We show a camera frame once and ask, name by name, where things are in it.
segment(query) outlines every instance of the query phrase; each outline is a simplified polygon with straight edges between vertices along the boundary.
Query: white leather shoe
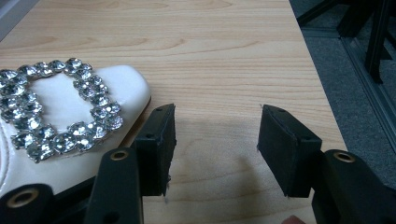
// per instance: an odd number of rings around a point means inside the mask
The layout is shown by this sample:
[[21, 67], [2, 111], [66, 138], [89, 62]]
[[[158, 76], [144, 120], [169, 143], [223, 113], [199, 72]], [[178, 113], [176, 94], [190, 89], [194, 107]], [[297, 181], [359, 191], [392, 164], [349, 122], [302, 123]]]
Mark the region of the white leather shoe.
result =
[[[123, 126], [113, 132], [103, 144], [79, 154], [70, 152], [62, 156], [35, 163], [24, 149], [16, 150], [10, 136], [15, 128], [0, 120], [0, 197], [12, 189], [26, 184], [50, 185], [54, 194], [69, 189], [96, 175], [102, 155], [120, 145], [120, 142], [149, 103], [150, 90], [146, 80], [131, 66], [118, 65], [95, 70], [109, 89], [109, 97], [121, 105]], [[73, 88], [72, 78], [58, 74], [41, 78], [31, 83], [43, 105], [42, 118], [50, 123], [57, 133], [78, 121], [93, 121], [91, 104], [83, 101]]]

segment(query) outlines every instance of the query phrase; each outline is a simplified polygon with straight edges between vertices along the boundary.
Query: wooden table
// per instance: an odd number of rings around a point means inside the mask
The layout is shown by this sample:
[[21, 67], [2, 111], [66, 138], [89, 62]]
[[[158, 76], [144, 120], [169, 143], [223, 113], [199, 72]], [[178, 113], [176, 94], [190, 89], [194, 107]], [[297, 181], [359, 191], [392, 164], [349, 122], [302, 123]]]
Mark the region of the wooden table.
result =
[[283, 196], [256, 150], [262, 105], [289, 110], [345, 149], [287, 0], [41, 0], [0, 42], [0, 64], [78, 57], [130, 64], [147, 79], [149, 112], [177, 106], [166, 198], [144, 198], [145, 223], [315, 223], [310, 199]]

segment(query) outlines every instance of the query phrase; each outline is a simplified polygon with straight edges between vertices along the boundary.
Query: screw hole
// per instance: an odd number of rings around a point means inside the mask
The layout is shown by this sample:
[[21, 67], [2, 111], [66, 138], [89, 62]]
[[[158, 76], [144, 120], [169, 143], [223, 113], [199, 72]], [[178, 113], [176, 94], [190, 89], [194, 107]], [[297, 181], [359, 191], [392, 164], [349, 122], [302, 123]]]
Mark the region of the screw hole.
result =
[[103, 217], [103, 223], [116, 223], [119, 219], [120, 214], [118, 212], [110, 212]]
[[121, 161], [127, 157], [128, 157], [128, 152], [124, 150], [113, 152], [110, 156], [111, 160], [113, 161]]
[[19, 208], [25, 206], [28, 203], [31, 203], [38, 196], [37, 189], [25, 189], [14, 196], [12, 196], [7, 201], [7, 206], [10, 208]]
[[344, 161], [344, 162], [354, 162], [355, 157], [345, 153], [345, 152], [334, 152], [334, 157], [338, 159], [339, 161]]

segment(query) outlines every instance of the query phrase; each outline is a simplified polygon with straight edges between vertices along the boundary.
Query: crystal embellishment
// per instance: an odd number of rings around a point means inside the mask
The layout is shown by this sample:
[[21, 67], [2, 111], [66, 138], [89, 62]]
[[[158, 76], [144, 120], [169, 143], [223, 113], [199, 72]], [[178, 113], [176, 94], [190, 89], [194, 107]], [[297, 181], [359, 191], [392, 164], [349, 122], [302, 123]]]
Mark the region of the crystal embellishment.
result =
[[[43, 106], [37, 95], [28, 89], [29, 81], [65, 73], [74, 79], [73, 86], [83, 100], [92, 104], [94, 122], [73, 123], [65, 133], [57, 133], [40, 117]], [[1, 117], [11, 123], [17, 134], [11, 136], [16, 149], [26, 149], [27, 156], [35, 162], [56, 154], [73, 150], [90, 150], [114, 130], [122, 126], [120, 105], [108, 97], [108, 87], [88, 63], [71, 58], [65, 63], [23, 65], [18, 70], [0, 70]]]

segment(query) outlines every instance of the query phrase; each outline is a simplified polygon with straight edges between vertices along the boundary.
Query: black metal bar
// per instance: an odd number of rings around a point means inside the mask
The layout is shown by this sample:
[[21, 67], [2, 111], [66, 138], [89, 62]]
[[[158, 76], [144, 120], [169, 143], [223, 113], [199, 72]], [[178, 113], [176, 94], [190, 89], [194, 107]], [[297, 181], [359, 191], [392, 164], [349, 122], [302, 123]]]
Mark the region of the black metal bar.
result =
[[381, 53], [384, 48], [385, 35], [388, 30], [390, 6], [391, 0], [380, 0], [375, 9], [373, 28], [364, 64], [368, 73], [376, 83], [382, 83], [379, 74], [379, 65]]
[[396, 49], [396, 38], [389, 31], [387, 31], [386, 37], [390, 44]]
[[314, 18], [320, 16], [321, 14], [325, 13], [326, 11], [330, 10], [331, 8], [335, 7], [337, 4], [340, 3], [340, 0], [325, 0], [316, 6], [309, 9], [303, 15], [297, 18], [297, 22], [300, 26], [304, 26]]
[[375, 6], [376, 0], [359, 0], [352, 4], [337, 26], [340, 36], [356, 37], [373, 14]]

